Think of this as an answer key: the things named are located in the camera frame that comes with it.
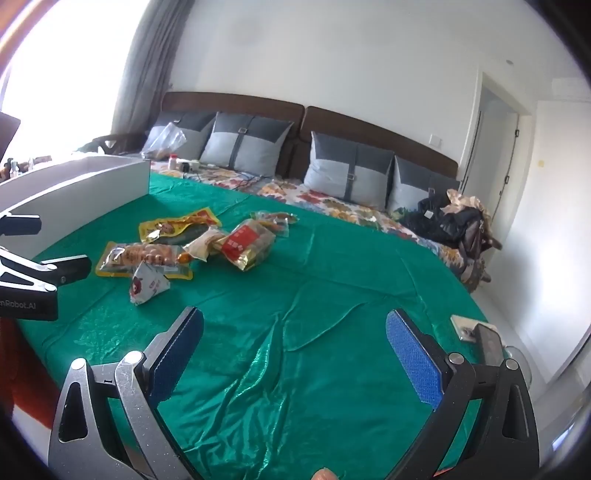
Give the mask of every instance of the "snack package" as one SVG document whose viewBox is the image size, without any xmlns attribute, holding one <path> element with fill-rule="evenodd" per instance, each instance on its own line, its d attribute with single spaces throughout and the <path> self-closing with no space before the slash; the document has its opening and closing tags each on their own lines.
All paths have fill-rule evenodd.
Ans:
<svg viewBox="0 0 591 480">
<path fill-rule="evenodd" d="M 109 242 L 95 268 L 95 273 L 99 277 L 130 277 L 139 264 L 145 261 L 167 278 L 191 280 L 193 270 L 186 259 L 181 257 L 183 252 L 179 245 Z"/>
<path fill-rule="evenodd" d="M 251 218 L 258 220 L 263 227 L 269 229 L 271 232 L 276 234 L 276 236 L 283 237 L 289 236 L 289 225 L 298 221 L 298 217 L 296 217 L 296 215 L 285 212 L 252 212 Z"/>
<path fill-rule="evenodd" d="M 203 235 L 185 245 L 184 249 L 192 258 L 197 258 L 198 260 L 206 262 L 211 253 L 210 246 L 212 245 L 212 242 L 220 240 L 225 236 L 228 236 L 227 232 L 220 230 L 216 226 L 211 226 Z"/>
<path fill-rule="evenodd" d="M 274 233 L 249 218 L 230 235 L 214 242 L 214 247 L 240 270 L 246 271 L 266 259 L 274 242 Z"/>
<path fill-rule="evenodd" d="M 170 122 L 156 138 L 139 153 L 145 160 L 162 160 L 187 142 L 183 131 Z"/>
<path fill-rule="evenodd" d="M 129 288 L 129 300 L 142 305 L 170 288 L 170 282 L 157 267 L 143 261 L 134 273 Z"/>
<path fill-rule="evenodd" d="M 139 224 L 139 238 L 144 243 L 185 245 L 205 233 L 209 226 L 222 226 L 209 208 L 184 217 L 158 218 Z"/>
</svg>

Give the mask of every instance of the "wall switch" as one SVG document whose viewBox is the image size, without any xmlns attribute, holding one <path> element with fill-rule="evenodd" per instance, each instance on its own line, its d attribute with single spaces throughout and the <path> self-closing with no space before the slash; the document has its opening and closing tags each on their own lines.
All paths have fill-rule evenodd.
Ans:
<svg viewBox="0 0 591 480">
<path fill-rule="evenodd" d="M 431 138 L 429 139 L 429 145 L 435 148 L 441 147 L 441 138 L 439 138 L 437 135 L 431 135 Z"/>
</svg>

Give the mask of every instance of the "green tablecloth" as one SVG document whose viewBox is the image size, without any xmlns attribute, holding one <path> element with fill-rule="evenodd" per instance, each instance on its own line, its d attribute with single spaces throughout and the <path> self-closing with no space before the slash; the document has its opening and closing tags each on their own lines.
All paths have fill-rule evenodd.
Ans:
<svg viewBox="0 0 591 480">
<path fill-rule="evenodd" d="M 43 253 L 87 254 L 107 241 L 138 240 L 138 223 L 209 206 L 232 229 L 253 210 L 300 217 L 264 263 L 243 273 L 217 256 L 192 281 L 135 307 L 129 279 L 60 289 L 60 320 L 21 321 L 61 385 L 71 361 L 119 361 L 166 330 L 186 305 L 205 332 L 172 398 L 159 411 L 207 479 L 306 480 L 326 466 L 348 480 L 382 479 L 409 447 L 430 407 L 419 402 L 385 335 L 404 308 L 446 351 L 455 313 L 483 319 L 466 290 L 429 250 L 412 242 L 274 200 L 152 175 L 150 195 L 91 222 Z M 122 429 L 126 421 L 117 410 Z M 474 409 L 443 466 L 457 461 Z"/>
</svg>

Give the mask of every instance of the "floral bedsheet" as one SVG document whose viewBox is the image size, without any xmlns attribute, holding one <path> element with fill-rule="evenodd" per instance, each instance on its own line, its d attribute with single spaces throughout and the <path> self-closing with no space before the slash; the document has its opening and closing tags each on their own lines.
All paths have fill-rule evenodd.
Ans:
<svg viewBox="0 0 591 480">
<path fill-rule="evenodd" d="M 224 189 L 238 190 L 239 192 L 271 198 L 281 203 L 373 228 L 389 235 L 398 235 L 431 250 L 458 278 L 466 268 L 466 259 L 459 250 L 424 239 L 408 228 L 403 227 L 400 223 L 395 222 L 383 212 L 315 192 L 297 180 L 269 179 L 249 173 L 204 165 L 199 167 L 198 173 L 182 173 L 178 170 L 169 170 L 168 164 L 164 162 L 152 162 L 151 169 L 153 172 L 171 177 L 191 179 Z"/>
</svg>

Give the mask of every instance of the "two-tone cushion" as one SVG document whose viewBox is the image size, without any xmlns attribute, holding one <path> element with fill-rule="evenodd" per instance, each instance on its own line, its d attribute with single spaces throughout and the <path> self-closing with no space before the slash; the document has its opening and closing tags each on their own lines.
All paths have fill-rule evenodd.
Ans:
<svg viewBox="0 0 591 480">
<path fill-rule="evenodd" d="M 272 177 L 293 122 L 218 112 L 201 162 Z"/>
<path fill-rule="evenodd" d="M 150 130 L 144 149 L 148 150 L 162 133 L 164 127 L 172 122 L 183 131 L 187 140 L 174 153 L 179 158 L 198 160 L 212 132 L 215 117 L 215 112 L 160 112 L 152 130 Z"/>
<path fill-rule="evenodd" d="M 304 185 L 346 202 L 384 210 L 394 152 L 312 132 Z"/>
<path fill-rule="evenodd" d="M 445 194 L 448 189 L 457 190 L 459 185 L 456 179 L 396 156 L 388 212 L 413 212 L 421 200 L 435 193 Z"/>
</svg>

